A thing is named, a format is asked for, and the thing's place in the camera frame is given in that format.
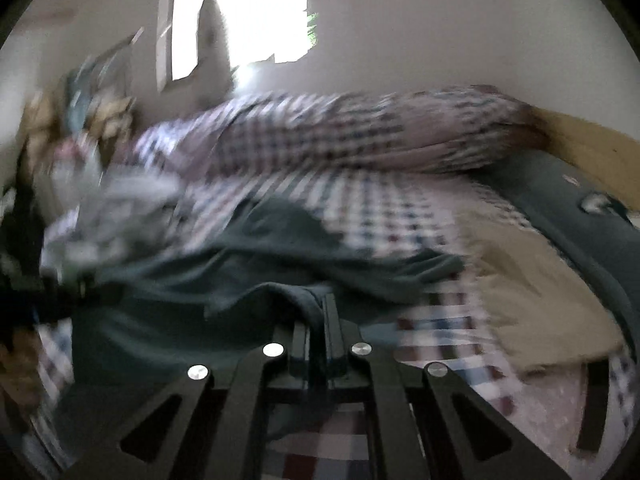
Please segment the bright window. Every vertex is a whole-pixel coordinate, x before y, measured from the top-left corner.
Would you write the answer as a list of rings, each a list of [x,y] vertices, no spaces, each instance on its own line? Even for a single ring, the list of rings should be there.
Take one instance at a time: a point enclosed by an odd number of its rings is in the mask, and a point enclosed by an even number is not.
[[[212,54],[229,76],[297,62],[317,45],[317,21],[309,0],[158,0],[157,89],[194,80]]]

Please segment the dark teal t-shirt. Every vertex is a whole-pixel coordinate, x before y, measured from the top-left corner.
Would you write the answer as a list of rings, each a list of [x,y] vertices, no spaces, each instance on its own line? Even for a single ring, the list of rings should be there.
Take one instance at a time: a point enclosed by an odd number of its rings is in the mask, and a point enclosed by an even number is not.
[[[364,323],[417,304],[463,260],[431,247],[378,257],[347,244],[299,204],[247,197],[202,246],[108,266],[70,286],[74,378],[52,415],[81,446],[137,408],[154,384],[192,364],[226,368],[267,342],[295,308],[331,295]]]

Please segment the cardboard boxes stack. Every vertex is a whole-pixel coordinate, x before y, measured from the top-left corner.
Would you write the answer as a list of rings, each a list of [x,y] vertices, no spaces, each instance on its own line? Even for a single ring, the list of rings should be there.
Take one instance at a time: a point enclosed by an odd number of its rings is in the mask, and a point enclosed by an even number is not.
[[[32,178],[53,159],[53,152],[74,136],[98,149],[102,167],[134,132],[136,98],[131,93],[132,48],[139,28],[97,56],[90,56],[52,90],[39,90],[25,103],[20,133],[23,146],[18,172]]]

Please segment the teal dog print pillow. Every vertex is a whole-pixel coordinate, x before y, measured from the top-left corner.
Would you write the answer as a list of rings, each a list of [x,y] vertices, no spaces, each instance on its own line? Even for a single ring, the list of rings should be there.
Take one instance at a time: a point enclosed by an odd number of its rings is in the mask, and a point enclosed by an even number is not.
[[[590,214],[597,192],[577,168],[542,151],[524,151],[477,170],[490,186],[559,247],[639,344],[639,231],[618,214]]]

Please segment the plaid rolled duvet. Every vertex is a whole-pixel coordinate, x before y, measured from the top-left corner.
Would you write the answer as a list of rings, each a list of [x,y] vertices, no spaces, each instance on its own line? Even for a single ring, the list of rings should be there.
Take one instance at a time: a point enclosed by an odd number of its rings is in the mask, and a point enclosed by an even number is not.
[[[446,174],[547,143],[532,106],[471,84],[382,96],[241,96],[147,128],[130,157],[192,181],[310,167]]]

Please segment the light blue garment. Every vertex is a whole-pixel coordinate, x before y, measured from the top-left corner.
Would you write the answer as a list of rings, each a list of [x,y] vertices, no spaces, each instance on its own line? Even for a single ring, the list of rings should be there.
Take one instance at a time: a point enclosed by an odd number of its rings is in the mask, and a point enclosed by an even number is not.
[[[177,243],[193,200],[174,174],[119,166],[44,234],[40,271],[70,284]]]

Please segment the tan folded garment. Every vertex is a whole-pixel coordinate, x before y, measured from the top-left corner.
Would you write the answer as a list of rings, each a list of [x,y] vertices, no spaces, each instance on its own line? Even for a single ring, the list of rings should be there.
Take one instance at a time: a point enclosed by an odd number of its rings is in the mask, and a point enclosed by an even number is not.
[[[518,374],[596,362],[623,348],[620,326],[541,234],[478,211],[456,219],[489,325]]]

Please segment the plaid bed sheet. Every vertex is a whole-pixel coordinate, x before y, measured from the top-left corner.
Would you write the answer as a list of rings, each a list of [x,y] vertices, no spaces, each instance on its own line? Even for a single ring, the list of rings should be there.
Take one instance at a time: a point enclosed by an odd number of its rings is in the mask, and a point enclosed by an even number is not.
[[[55,479],[613,479],[639,320],[560,224],[468,178],[122,168],[48,229],[71,304]]]

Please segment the wooden bed headboard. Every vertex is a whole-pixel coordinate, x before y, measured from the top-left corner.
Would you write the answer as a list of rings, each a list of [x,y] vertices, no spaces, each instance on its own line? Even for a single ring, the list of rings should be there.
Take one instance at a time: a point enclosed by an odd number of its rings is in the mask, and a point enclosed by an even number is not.
[[[616,130],[535,107],[548,134],[548,151],[600,184],[631,209],[639,209],[639,142]]]

